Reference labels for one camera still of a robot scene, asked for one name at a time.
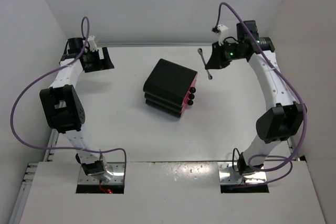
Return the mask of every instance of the gray wall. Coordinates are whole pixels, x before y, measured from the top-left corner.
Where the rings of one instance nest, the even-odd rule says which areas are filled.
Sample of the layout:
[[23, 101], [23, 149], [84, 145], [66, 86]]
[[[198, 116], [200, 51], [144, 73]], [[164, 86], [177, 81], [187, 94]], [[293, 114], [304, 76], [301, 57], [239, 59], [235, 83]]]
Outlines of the gray wall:
[[335, 0], [283, 0], [269, 34], [281, 71], [308, 107], [302, 154], [328, 223], [336, 223], [335, 17]]
[[[213, 42], [218, 5], [227, 1], [243, 19], [256, 19], [261, 34], [282, 0], [46, 0], [68, 37], [77, 20], [90, 17], [92, 34], [108, 43]], [[236, 33], [236, 18], [223, 11], [222, 24]]]
[[[56, 67], [66, 37], [44, 0], [0, 0], [0, 223], [9, 221], [28, 162], [40, 161], [42, 151], [21, 145], [12, 135], [12, 105], [31, 81]], [[76, 20], [80, 33], [80, 18]], [[46, 145], [50, 129], [39, 101], [41, 81], [23, 97], [16, 115], [19, 135], [30, 143]]]

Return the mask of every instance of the wall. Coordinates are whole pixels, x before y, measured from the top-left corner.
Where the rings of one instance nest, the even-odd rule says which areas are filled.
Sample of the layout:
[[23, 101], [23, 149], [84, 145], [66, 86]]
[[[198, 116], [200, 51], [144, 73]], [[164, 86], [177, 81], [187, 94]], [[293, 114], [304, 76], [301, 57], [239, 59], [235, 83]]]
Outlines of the wall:
[[[0, 0], [0, 223], [9, 221], [28, 162], [43, 158], [43, 151], [21, 145], [12, 135], [12, 105], [31, 81], [57, 66], [66, 37], [44, 0]], [[78, 32], [80, 18], [77, 20]], [[38, 92], [51, 78], [41, 81], [20, 102], [15, 114], [19, 135], [46, 145], [46, 124]]]
[[336, 223], [335, 17], [335, 0], [283, 0], [269, 31], [281, 71], [308, 107], [308, 132], [301, 153], [308, 160], [328, 223]]
[[[88, 15], [100, 43], [213, 42], [218, 6], [227, 1], [243, 19], [256, 19], [264, 33], [282, 0], [46, 0], [68, 37]], [[224, 8], [222, 24], [236, 34], [236, 18]]]

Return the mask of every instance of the black box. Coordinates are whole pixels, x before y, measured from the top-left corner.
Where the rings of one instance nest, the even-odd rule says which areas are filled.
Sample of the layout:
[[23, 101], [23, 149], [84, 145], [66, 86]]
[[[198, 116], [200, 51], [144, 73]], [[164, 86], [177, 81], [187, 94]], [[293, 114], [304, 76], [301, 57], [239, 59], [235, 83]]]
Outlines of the black box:
[[146, 104], [181, 117], [193, 105], [197, 72], [160, 59], [143, 86]]

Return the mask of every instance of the white tabletop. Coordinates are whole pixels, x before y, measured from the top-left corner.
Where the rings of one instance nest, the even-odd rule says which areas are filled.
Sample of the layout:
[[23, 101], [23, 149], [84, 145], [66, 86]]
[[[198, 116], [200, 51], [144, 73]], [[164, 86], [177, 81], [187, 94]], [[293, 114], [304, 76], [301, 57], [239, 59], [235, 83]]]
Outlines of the white tabletop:
[[[101, 150], [123, 147], [134, 162], [219, 161], [230, 159], [234, 147], [245, 150], [265, 112], [257, 78], [246, 60], [238, 60], [212, 71], [209, 81], [197, 48], [109, 48], [115, 69], [82, 73], [76, 86], [94, 143]], [[211, 47], [202, 48], [208, 59]], [[198, 71], [194, 105], [180, 119], [145, 104], [142, 88], [160, 58]], [[69, 142], [60, 136], [57, 145]], [[287, 143], [273, 153], [289, 156]], [[123, 155], [106, 158], [120, 162]], [[57, 151], [54, 160], [74, 161], [74, 153]]]
[[[265, 162], [267, 168], [277, 162]], [[324, 224], [305, 162], [269, 193], [221, 194], [217, 163], [129, 163], [124, 194], [75, 194], [80, 166], [39, 163], [21, 224]], [[272, 179], [288, 166], [268, 173]]]

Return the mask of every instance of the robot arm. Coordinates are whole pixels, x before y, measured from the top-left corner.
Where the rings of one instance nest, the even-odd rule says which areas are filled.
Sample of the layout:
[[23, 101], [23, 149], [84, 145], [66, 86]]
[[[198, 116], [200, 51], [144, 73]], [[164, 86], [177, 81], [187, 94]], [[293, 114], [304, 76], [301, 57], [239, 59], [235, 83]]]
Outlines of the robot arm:
[[103, 59], [99, 57], [94, 36], [88, 38], [90, 48], [87, 48], [80, 60], [73, 64], [70, 62], [78, 55], [83, 47], [82, 38], [72, 38], [68, 40], [68, 54], [61, 58], [60, 65], [68, 65], [60, 70], [48, 89], [40, 91], [40, 99], [48, 125], [62, 133], [72, 144], [78, 147], [76, 160], [81, 164], [84, 172], [88, 176], [93, 176], [98, 180], [109, 181], [113, 176], [106, 165], [102, 154], [82, 151], [88, 149], [99, 151], [87, 134], [84, 122], [84, 108], [77, 96], [75, 87], [79, 75], [83, 72], [92, 72], [103, 69], [114, 68], [107, 48], [103, 48]]
[[[260, 38], [255, 21], [245, 21], [254, 38], [266, 54], [267, 58], [279, 70], [275, 49], [270, 38]], [[232, 60], [246, 59], [255, 72], [265, 97], [266, 113], [256, 122], [257, 135], [250, 147], [239, 156], [237, 166], [240, 174], [254, 171], [248, 166], [248, 160], [254, 155], [263, 155], [252, 159], [254, 167], [261, 168], [265, 157], [281, 142], [295, 135], [303, 121], [302, 105], [298, 104], [280, 77], [266, 63], [258, 49], [250, 42], [242, 25], [237, 24], [237, 40], [228, 43], [223, 36], [213, 43], [212, 55], [205, 69], [222, 69], [230, 65]]]

